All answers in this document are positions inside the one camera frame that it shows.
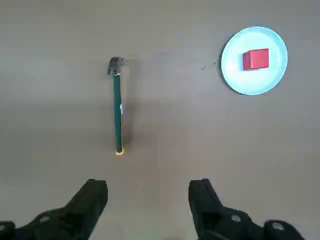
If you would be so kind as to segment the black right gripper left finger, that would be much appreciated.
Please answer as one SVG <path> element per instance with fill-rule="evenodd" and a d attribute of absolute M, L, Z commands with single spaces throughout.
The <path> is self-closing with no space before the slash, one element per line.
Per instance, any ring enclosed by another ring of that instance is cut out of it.
<path fill-rule="evenodd" d="M 44 211 L 28 224 L 0 222 L 2 240 L 88 240 L 108 202 L 104 180 L 89 179 L 64 206 Z"/>

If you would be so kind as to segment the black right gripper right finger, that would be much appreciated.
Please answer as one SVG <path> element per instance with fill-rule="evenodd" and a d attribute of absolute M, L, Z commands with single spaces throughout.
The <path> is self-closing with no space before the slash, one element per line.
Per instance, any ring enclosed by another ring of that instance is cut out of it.
<path fill-rule="evenodd" d="M 267 220 L 263 226 L 241 210 L 224 206 L 207 178 L 191 180 L 188 202 L 199 240 L 302 240 L 291 224 Z"/>

